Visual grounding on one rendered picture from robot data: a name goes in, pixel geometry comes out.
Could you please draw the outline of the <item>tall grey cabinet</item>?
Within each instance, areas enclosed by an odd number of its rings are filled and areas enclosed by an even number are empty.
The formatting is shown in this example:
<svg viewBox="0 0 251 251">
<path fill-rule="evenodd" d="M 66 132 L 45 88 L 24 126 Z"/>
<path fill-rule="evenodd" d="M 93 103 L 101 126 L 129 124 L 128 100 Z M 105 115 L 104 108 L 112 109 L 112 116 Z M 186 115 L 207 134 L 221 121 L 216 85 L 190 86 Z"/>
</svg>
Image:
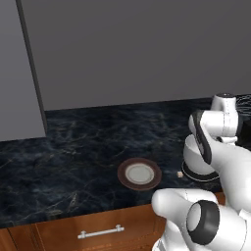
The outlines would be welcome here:
<svg viewBox="0 0 251 251">
<path fill-rule="evenodd" d="M 0 141 L 45 137 L 47 123 L 21 0 L 0 0 Z"/>
</svg>

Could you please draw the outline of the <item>brown wooden cupboard door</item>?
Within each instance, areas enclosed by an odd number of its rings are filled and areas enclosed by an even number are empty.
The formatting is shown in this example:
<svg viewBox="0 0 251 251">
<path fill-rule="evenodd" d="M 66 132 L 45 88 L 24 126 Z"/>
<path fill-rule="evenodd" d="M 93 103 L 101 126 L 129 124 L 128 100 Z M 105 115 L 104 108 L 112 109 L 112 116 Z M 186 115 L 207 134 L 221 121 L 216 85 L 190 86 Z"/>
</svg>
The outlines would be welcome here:
<svg viewBox="0 0 251 251">
<path fill-rule="evenodd" d="M 29 226 L 0 228 L 0 251 L 38 251 Z"/>
</svg>

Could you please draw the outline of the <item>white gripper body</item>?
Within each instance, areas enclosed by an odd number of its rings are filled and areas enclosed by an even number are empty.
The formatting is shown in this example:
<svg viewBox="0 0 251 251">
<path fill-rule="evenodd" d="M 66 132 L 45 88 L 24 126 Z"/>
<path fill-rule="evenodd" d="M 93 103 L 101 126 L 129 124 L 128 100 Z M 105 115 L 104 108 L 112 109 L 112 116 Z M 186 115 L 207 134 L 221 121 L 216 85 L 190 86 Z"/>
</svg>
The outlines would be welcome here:
<svg viewBox="0 0 251 251">
<path fill-rule="evenodd" d="M 224 143 L 224 144 L 234 145 L 237 141 L 237 137 L 236 136 L 233 136 L 233 137 L 218 136 L 217 140 L 221 143 Z"/>
</svg>

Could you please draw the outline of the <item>brown plate with white centre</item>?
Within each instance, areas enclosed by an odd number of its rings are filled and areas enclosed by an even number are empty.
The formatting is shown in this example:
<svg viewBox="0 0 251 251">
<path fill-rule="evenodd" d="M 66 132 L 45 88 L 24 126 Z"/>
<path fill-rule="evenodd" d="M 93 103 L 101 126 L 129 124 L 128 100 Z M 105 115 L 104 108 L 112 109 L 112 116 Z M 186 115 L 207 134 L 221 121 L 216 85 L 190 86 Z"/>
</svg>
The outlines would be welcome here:
<svg viewBox="0 0 251 251">
<path fill-rule="evenodd" d="M 118 179 L 127 188 L 145 191 L 160 183 L 162 172 L 153 161 L 145 158 L 130 158 L 119 165 Z"/>
</svg>

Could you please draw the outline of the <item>brown wooden drawer front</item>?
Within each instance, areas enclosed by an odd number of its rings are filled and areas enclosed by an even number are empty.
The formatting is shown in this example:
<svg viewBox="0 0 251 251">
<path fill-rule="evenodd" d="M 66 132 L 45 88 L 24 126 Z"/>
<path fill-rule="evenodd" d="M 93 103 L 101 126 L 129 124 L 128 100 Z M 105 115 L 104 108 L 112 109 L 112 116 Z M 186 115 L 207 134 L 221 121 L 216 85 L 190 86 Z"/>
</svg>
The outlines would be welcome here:
<svg viewBox="0 0 251 251">
<path fill-rule="evenodd" d="M 166 221 L 150 204 L 35 224 L 43 251 L 151 251 Z M 124 231 L 78 239 L 84 230 L 94 232 L 121 225 Z"/>
</svg>

